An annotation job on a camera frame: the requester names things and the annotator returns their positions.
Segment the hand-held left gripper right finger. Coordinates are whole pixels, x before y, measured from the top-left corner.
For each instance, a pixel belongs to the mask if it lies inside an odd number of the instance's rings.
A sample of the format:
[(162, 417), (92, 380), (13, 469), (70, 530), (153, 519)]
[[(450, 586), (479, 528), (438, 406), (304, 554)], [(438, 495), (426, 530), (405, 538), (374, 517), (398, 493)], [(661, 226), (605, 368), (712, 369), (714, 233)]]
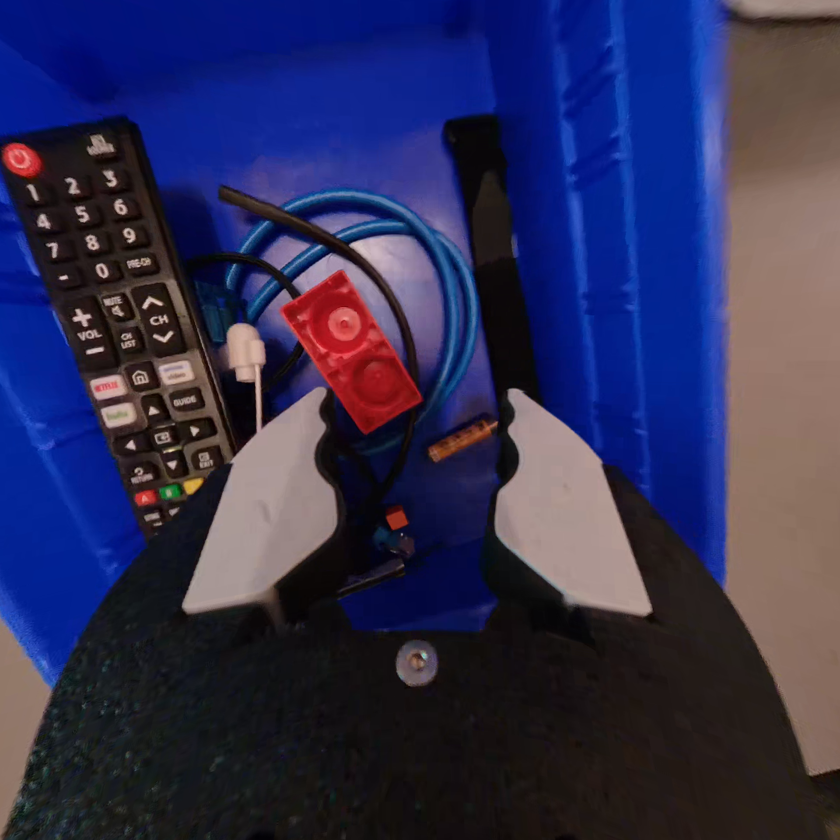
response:
[(653, 612), (598, 454), (518, 388), (500, 407), (499, 487), (486, 531), (498, 593), (571, 608)]

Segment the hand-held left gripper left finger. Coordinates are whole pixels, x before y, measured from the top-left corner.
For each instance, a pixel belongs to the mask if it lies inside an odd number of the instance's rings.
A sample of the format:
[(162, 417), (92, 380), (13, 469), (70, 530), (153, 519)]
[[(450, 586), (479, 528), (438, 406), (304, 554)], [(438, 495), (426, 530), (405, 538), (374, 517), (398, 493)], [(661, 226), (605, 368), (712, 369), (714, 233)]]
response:
[(182, 602), (187, 615), (260, 606), (306, 617), (349, 574), (334, 464), (334, 395), (318, 387), (236, 455)]

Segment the red toy block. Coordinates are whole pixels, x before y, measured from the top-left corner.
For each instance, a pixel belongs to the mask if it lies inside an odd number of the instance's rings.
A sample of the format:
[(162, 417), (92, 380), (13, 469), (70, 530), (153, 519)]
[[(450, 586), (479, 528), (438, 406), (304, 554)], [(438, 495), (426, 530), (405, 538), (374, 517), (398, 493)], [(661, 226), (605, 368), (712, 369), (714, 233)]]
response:
[(346, 272), (335, 272), (280, 312), (363, 434), (420, 406), (417, 385)]

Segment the blue storage bin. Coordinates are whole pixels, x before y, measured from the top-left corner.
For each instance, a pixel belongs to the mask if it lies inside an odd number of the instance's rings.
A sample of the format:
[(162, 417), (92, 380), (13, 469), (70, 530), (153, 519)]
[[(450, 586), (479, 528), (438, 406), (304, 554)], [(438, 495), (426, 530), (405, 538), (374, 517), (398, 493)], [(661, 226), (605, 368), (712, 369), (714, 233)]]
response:
[[(544, 407), (726, 580), (725, 81), (713, 2), (2, 2), (2, 138), (140, 127), (181, 257), (350, 187), (468, 254), (444, 126), (495, 115)], [(2, 618), (48, 686), (143, 539), (2, 189)], [(388, 497), (430, 549), (477, 539), (483, 335)]]

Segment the orange battery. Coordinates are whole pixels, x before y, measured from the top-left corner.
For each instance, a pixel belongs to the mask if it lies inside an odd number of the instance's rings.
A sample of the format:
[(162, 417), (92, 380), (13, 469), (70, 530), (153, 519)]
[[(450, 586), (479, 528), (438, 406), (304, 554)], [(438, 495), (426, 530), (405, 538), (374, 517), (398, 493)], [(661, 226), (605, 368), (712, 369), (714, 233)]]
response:
[(439, 464), (490, 440), (497, 432), (497, 427), (498, 420), (495, 417), (477, 416), (426, 446), (427, 457), (433, 463)]

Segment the black remote control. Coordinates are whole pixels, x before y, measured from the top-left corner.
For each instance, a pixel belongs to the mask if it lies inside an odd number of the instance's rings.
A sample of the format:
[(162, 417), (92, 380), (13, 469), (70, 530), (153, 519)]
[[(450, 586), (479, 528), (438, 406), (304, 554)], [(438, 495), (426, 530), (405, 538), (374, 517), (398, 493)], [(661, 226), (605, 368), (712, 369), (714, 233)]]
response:
[(145, 538), (237, 447), (140, 128), (2, 137), (2, 176)]

